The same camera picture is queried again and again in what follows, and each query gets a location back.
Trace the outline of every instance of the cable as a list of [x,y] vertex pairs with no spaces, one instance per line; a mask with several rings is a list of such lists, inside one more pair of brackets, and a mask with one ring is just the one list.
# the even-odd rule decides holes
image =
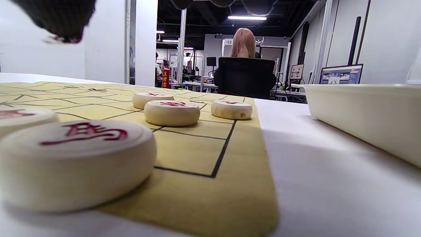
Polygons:
[[215,70],[213,70],[213,71],[210,71],[210,72],[208,72],[208,76],[211,76],[211,73],[213,73],[214,71],[216,71],[217,69],[215,69]]

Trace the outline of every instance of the ceiling light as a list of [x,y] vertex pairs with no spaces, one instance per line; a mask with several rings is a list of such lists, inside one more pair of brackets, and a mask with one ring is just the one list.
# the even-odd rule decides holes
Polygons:
[[266,21],[266,17],[263,16],[229,16],[230,20],[249,20],[249,21]]

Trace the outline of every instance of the computer monitor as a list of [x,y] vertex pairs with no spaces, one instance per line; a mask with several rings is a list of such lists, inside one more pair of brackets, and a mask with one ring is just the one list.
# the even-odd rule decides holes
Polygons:
[[290,80],[301,80],[303,78],[304,64],[293,65],[291,67]]
[[322,68],[320,84],[359,84],[363,64]]

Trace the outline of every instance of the yellow board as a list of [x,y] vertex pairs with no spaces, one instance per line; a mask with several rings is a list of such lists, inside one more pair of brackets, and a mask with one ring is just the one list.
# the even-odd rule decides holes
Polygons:
[[[191,127],[151,125],[132,106],[135,92],[173,95],[201,107]],[[248,121],[212,116],[214,100],[253,105]],[[0,108],[53,110],[61,121],[112,119],[153,129],[158,156],[148,180],[98,210],[205,237],[265,236],[278,222],[276,194],[251,98],[124,84],[3,83]]]

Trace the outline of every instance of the wooden game piece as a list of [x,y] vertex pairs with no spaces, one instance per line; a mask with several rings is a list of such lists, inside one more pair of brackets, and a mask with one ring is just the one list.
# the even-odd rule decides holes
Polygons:
[[153,100],[174,100],[174,97],[166,94],[136,93],[133,95],[133,107],[144,109],[145,104]]
[[35,108],[0,108],[0,139],[15,131],[59,121],[56,113]]
[[0,188],[9,203],[42,212],[85,209],[115,199],[152,172],[151,130],[84,120],[17,131],[0,142]]
[[146,121],[160,126],[181,127],[197,123],[199,106],[182,101],[155,100],[145,105]]
[[242,102],[216,100],[212,103],[210,110],[212,115],[223,119],[249,119],[253,113],[253,107]]

